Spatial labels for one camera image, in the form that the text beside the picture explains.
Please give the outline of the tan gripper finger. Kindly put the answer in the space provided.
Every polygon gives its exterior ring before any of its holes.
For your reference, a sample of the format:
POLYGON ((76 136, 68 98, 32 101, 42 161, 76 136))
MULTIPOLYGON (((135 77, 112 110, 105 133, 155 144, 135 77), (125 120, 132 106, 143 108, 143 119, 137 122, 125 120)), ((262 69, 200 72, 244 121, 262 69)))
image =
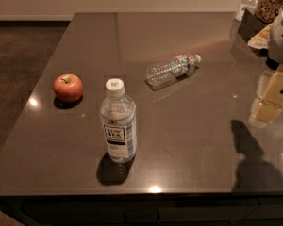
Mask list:
POLYGON ((264 128, 272 121, 271 112, 273 111, 273 107, 266 105, 262 100, 272 74, 272 72, 264 71, 258 80, 256 99, 251 106, 250 116, 248 118, 248 123, 253 127, 264 128))
POLYGON ((274 71, 268 82, 262 100, 266 105, 271 105, 271 123, 281 114, 283 110, 283 71, 274 71))

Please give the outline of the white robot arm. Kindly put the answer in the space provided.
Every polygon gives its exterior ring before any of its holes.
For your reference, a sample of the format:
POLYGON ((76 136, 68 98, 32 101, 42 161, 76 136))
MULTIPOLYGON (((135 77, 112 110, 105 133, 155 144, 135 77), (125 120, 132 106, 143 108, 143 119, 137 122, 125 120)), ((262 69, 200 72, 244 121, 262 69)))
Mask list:
POLYGON ((283 110, 283 9, 247 45, 255 49, 267 49, 269 59, 279 64, 274 72, 265 71, 260 77, 257 98, 248 119, 250 125, 263 128, 272 123, 283 110))

